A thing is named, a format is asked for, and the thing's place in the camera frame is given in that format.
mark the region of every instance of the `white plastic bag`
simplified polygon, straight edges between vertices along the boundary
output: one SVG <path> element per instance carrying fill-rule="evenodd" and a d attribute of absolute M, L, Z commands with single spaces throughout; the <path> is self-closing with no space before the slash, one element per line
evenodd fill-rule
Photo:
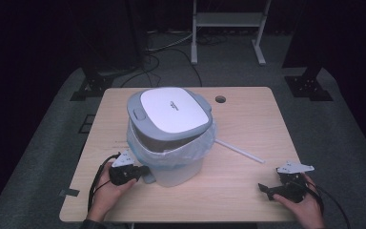
<path fill-rule="evenodd" d="M 127 131 L 127 142 L 138 161 L 143 165 L 147 165 L 150 169 L 173 170 L 206 156 L 213 147 L 215 136 L 216 124 L 213 122 L 205 133 L 179 148 L 164 153 L 152 152 L 138 140 L 130 121 Z"/>

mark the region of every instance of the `person's arm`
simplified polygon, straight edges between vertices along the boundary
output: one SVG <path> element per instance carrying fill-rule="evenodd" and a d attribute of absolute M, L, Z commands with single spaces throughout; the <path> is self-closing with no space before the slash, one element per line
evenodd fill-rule
<path fill-rule="evenodd" d="M 309 183 L 311 183 L 308 184 L 308 187 L 316 192 L 314 187 L 315 184 L 311 178 L 305 174 L 303 176 Z M 274 194 L 273 198 L 292 211 L 298 222 L 305 229 L 325 228 L 322 213 L 320 212 L 320 206 L 311 194 L 307 194 L 299 203 L 294 203 L 278 194 Z"/>
<path fill-rule="evenodd" d="M 120 186 L 112 184 L 109 176 L 111 165 L 111 163 L 107 163 L 103 170 L 102 176 L 96 185 L 93 204 L 91 205 L 91 209 L 88 212 L 81 229 L 105 228 L 101 222 L 103 222 L 107 213 L 114 207 L 121 196 L 136 183 L 136 179 L 132 179 Z"/>

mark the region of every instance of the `white shelf leg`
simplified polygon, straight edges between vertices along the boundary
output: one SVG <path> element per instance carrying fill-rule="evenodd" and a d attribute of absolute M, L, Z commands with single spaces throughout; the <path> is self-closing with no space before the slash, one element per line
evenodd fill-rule
<path fill-rule="evenodd" d="M 257 57 L 257 61 L 258 61 L 259 65 L 266 65 L 266 60 L 264 59 L 263 52 L 260 49 L 260 40 L 261 40 L 261 36 L 264 31 L 264 27 L 266 25 L 267 15 L 269 14 L 269 8 L 270 8 L 271 3 L 272 3 L 272 0 L 267 0 L 266 6 L 263 11 L 263 15 L 260 19 L 260 26 L 259 26 L 259 30 L 257 33 L 257 38 L 256 38 L 256 40 L 252 40 L 252 43 L 254 45 L 254 52 L 256 53 L 256 57 Z"/>
<path fill-rule="evenodd" d="M 193 0 L 192 64 L 197 62 L 197 0 Z"/>

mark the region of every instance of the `wooden table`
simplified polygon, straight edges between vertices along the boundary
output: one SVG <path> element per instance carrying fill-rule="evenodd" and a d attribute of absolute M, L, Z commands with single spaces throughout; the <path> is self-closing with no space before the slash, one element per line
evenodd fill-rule
<path fill-rule="evenodd" d="M 98 166 L 110 155 L 129 149 L 127 100 L 142 88 L 108 89 L 71 182 L 77 197 L 67 196 L 63 221 L 83 221 L 89 189 Z M 275 168 L 299 162 L 293 142 L 269 88 L 188 88 L 213 107 L 217 138 L 266 160 L 261 164 L 217 143 L 201 171 L 183 184 L 165 188 L 140 179 L 106 220 L 119 222 L 257 222 L 295 220 L 257 183 L 281 185 Z M 222 95 L 225 103 L 215 98 Z"/>

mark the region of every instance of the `metal shelf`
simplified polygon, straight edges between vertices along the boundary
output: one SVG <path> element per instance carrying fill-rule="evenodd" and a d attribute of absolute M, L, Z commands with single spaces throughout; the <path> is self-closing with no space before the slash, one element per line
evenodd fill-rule
<path fill-rule="evenodd" d="M 197 27 L 259 27 L 261 12 L 199 12 Z"/>
<path fill-rule="evenodd" d="M 263 12 L 197 12 L 197 0 L 193 0 L 192 64 L 198 62 L 196 42 L 198 27 L 257 27 L 259 28 L 257 38 L 252 40 L 252 44 L 259 65 L 265 65 L 260 40 L 271 3 L 272 0 L 266 0 Z"/>

